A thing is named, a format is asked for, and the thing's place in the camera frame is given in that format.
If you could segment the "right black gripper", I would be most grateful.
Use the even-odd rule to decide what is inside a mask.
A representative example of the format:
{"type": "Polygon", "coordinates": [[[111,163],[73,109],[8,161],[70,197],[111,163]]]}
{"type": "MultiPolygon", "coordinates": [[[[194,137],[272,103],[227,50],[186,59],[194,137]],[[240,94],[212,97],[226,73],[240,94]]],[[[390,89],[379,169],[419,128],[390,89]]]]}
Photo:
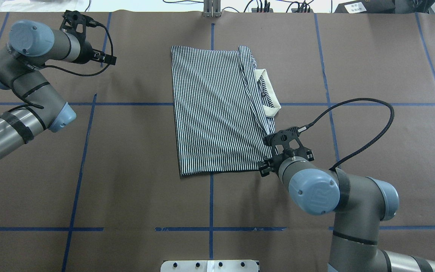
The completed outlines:
{"type": "Polygon", "coordinates": [[[300,134],[307,129],[308,126],[292,126],[262,139],[265,146],[271,147],[271,157],[264,157],[264,160],[258,163],[261,177],[266,177],[271,172],[277,174],[281,164],[288,158],[302,157],[309,162],[314,160],[312,150],[303,146],[299,139],[300,134]]]}

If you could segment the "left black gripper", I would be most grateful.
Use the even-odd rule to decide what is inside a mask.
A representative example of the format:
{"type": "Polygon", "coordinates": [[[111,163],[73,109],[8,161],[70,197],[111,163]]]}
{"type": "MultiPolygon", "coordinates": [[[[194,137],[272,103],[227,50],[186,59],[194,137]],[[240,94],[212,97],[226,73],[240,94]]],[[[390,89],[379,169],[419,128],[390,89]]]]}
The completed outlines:
{"type": "Polygon", "coordinates": [[[69,53],[63,61],[76,64],[86,64],[94,61],[107,65],[116,65],[117,57],[114,55],[113,41],[106,26],[78,11],[66,10],[62,14],[62,18],[63,21],[59,29],[69,38],[70,44],[69,53]],[[110,42],[109,54],[93,48],[91,43],[86,40],[86,28],[88,27],[105,29],[107,39],[110,42]]]}

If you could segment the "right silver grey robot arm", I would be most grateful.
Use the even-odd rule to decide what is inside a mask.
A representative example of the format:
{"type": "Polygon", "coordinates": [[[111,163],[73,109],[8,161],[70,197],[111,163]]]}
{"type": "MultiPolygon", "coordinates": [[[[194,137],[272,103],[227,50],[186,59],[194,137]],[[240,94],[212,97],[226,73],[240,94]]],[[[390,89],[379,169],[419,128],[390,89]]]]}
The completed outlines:
{"type": "Polygon", "coordinates": [[[304,128],[290,127],[264,137],[281,153],[264,158],[259,172],[274,172],[293,202],[310,215],[335,213],[329,272],[435,272],[435,261],[378,248],[379,226],[394,218],[400,200],[385,181],[312,164],[313,153],[299,139],[304,128]]]}

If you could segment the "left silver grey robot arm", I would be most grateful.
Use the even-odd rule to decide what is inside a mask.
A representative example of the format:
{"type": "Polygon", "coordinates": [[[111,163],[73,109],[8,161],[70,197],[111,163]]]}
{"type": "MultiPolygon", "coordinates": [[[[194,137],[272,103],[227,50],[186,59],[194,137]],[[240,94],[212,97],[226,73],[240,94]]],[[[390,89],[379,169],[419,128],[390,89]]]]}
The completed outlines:
{"type": "Polygon", "coordinates": [[[33,20],[19,20],[10,28],[9,41],[0,50],[0,89],[11,91],[22,104],[0,114],[0,160],[30,143],[45,130],[62,130],[76,119],[76,112],[41,73],[49,60],[75,64],[116,64],[110,53],[93,48],[87,28],[101,27],[109,43],[107,26],[78,11],[65,11],[59,29],[33,20]]]}

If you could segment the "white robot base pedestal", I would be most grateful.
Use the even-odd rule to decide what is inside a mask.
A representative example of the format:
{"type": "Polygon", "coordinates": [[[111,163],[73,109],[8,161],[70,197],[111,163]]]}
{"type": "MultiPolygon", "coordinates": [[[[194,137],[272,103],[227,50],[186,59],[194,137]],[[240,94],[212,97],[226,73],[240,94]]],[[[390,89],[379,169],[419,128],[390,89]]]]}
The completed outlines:
{"type": "Polygon", "coordinates": [[[256,260],[168,260],[161,272],[259,272],[256,260]]]}

